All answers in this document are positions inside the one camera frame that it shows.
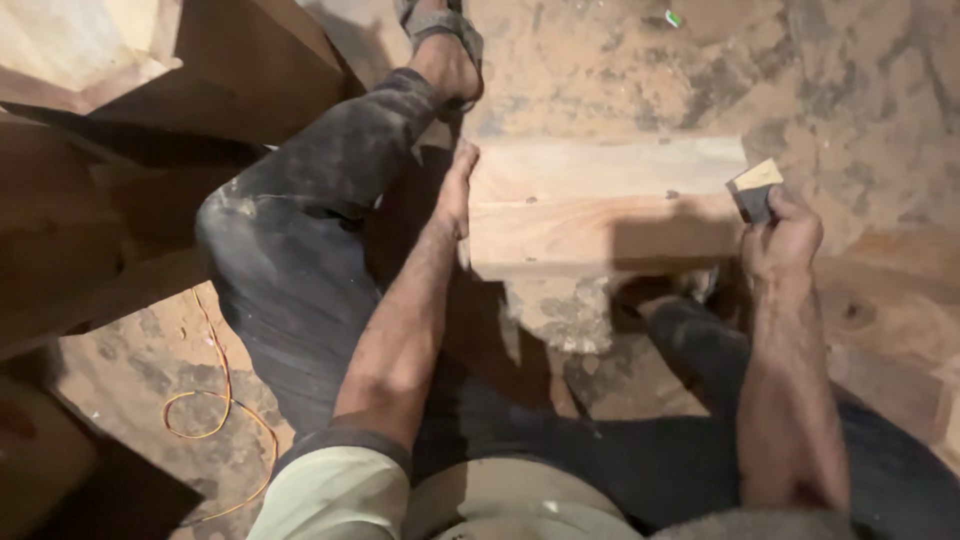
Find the concrete floor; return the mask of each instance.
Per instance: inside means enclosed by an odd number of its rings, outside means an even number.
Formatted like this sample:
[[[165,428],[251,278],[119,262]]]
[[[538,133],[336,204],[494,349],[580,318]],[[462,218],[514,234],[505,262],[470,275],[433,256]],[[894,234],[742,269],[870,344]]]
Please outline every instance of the concrete floor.
[[[391,0],[299,1],[322,21],[364,84],[406,61],[409,45]],[[750,160],[776,158],[787,183],[822,214],[827,253],[841,252],[869,229],[960,228],[954,211],[960,203],[960,64],[949,60],[950,52],[960,52],[960,2],[467,3],[487,41],[486,94],[465,120],[467,137],[742,134]],[[663,20],[668,7],[684,18],[681,29]],[[528,288],[521,287],[519,296],[534,298],[529,287],[541,285],[523,285]],[[575,298],[586,307],[596,303],[597,283],[556,286],[560,292],[548,296],[566,303]],[[226,345],[237,398],[265,416],[282,449],[292,433],[276,401],[220,317],[212,287],[200,290]],[[513,311],[517,294],[515,286],[508,295]],[[520,303],[534,312],[547,309],[541,300]],[[589,318],[602,327],[604,316]],[[563,325],[530,330],[551,342],[572,332]],[[504,350],[526,361],[518,353],[523,334],[516,328],[502,333]],[[221,389],[216,353],[206,339],[187,291],[60,343],[66,367],[61,392],[99,427],[196,486],[208,497],[199,515],[243,500],[270,457],[269,438],[239,413],[226,432],[199,442],[179,439],[160,424],[169,396],[195,387]],[[554,375],[550,395],[562,412],[572,413],[572,405],[558,398],[560,377],[596,418],[703,413],[642,335],[613,336],[605,348],[596,355],[544,352]],[[478,369],[492,373],[485,362]],[[216,422],[221,403],[187,402],[172,415],[175,421],[196,429]],[[243,538],[258,507],[182,529],[176,537]]]

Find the wood grain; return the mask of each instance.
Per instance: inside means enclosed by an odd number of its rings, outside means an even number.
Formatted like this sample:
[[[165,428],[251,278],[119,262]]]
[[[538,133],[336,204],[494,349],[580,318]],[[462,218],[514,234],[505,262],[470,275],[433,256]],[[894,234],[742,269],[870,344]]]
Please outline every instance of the wood grain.
[[[480,140],[469,259],[487,281],[662,274],[736,253],[735,137]]]

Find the finger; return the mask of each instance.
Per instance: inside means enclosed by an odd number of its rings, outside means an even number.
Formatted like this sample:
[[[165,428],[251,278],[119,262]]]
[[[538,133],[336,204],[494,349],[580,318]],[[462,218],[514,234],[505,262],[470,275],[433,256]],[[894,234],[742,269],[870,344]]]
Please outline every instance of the finger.
[[[799,221],[815,215],[803,198],[782,185],[775,185],[770,188],[770,192],[767,194],[767,204],[770,205],[770,209],[779,219]]]
[[[763,225],[750,225],[746,231],[743,232],[740,249],[744,260],[749,261],[753,258],[754,254],[759,253],[759,249],[762,247],[764,229],[766,229],[766,227]]]

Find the dark pants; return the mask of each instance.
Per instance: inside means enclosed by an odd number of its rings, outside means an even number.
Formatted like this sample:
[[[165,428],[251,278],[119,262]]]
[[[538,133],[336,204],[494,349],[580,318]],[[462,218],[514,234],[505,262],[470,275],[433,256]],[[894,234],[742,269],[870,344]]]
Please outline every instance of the dark pants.
[[[434,119],[434,90],[399,69],[293,137],[204,203],[198,235],[221,309],[297,434],[281,466],[326,429],[353,349],[380,292],[360,221]],[[661,353],[696,372],[712,418],[582,422],[513,404],[466,377],[431,397],[414,482],[465,459],[526,455],[607,493],[641,530],[738,505],[734,422],[750,347],[693,302],[648,321]],[[441,359],[441,373],[459,369]],[[839,406],[856,522],[895,538],[956,538],[960,488],[921,443],[857,405]]]

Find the person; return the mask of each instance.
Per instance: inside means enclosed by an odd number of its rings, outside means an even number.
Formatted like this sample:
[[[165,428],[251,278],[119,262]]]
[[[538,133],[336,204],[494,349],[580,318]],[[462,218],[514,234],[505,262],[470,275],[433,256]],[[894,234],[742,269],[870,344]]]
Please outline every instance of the person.
[[[427,126],[481,93],[482,39],[459,3],[400,0],[399,13],[406,67],[198,213],[224,316],[296,432],[250,538],[955,537],[949,470],[834,400],[811,269],[823,229],[783,188],[776,219],[744,238],[752,339],[680,296],[638,308],[661,353],[702,379],[712,417],[584,422],[476,377],[435,399],[435,371],[457,365],[440,348],[478,150],[457,145],[385,293],[361,229]]]

